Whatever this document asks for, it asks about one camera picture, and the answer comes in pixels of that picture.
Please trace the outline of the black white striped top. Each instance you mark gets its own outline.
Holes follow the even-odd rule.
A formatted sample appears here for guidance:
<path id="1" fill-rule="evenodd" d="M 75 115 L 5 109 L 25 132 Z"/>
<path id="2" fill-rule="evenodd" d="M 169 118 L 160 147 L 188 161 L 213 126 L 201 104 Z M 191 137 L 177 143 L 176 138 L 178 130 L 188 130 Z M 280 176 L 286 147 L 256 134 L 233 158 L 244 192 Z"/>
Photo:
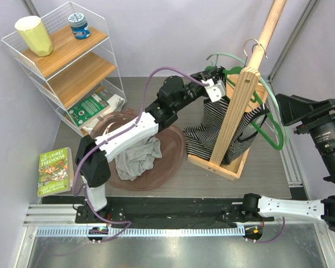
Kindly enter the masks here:
<path id="1" fill-rule="evenodd" d="M 198 156 L 204 160 L 210 159 L 229 103 L 230 97 L 223 97 L 217 102 L 211 102 L 209 98 L 203 101 L 202 122 L 183 129 L 185 147 L 188 154 Z M 229 165 L 250 148 L 259 134 L 252 124 L 256 123 L 257 126 L 261 127 L 268 113 L 268 107 L 262 104 L 243 114 L 228 150 L 222 159 L 222 165 Z"/>

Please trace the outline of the grey tank top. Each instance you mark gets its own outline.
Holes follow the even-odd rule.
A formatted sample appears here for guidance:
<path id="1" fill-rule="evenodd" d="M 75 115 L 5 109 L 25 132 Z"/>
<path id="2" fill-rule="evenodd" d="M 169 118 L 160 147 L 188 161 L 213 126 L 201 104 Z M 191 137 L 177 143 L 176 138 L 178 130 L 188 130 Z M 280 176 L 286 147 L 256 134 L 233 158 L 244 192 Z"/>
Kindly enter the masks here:
<path id="1" fill-rule="evenodd" d="M 155 136 L 143 138 L 115 157 L 120 180 L 134 181 L 154 167 L 155 159 L 162 158 L 160 140 Z"/>

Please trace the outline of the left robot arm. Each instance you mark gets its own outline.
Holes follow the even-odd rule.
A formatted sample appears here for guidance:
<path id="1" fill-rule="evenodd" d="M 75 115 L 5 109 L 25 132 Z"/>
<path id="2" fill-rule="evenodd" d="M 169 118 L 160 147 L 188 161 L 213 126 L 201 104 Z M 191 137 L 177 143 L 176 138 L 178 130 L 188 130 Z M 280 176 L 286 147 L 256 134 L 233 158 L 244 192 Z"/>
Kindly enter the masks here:
<path id="1" fill-rule="evenodd" d="M 192 75 L 170 70 L 175 75 L 164 80 L 157 98 L 148 106 L 142 105 L 135 119 L 108 134 L 96 138 L 86 135 L 80 140 L 75 176 L 82 177 L 90 206 L 88 216 L 97 223 L 108 215 L 105 183 L 111 176 L 109 162 L 134 143 L 170 127 L 178 119 L 178 112 L 198 98 L 218 101 L 226 94 L 223 67 L 209 67 Z"/>

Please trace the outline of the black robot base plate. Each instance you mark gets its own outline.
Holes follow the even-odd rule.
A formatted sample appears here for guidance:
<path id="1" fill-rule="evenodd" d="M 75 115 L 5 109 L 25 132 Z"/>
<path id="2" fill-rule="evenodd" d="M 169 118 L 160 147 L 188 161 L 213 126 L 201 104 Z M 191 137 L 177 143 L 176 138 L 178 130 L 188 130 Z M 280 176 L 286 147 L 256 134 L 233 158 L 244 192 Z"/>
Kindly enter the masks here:
<path id="1" fill-rule="evenodd" d="M 44 197 L 43 204 L 71 204 L 76 211 L 76 223 L 112 221 L 122 228 L 131 221 L 139 229 L 212 229 L 235 228 L 238 223 L 272 222 L 242 211 L 242 199 L 230 198 L 154 198 L 108 197 L 107 205 L 94 214 L 84 197 L 56 195 Z"/>

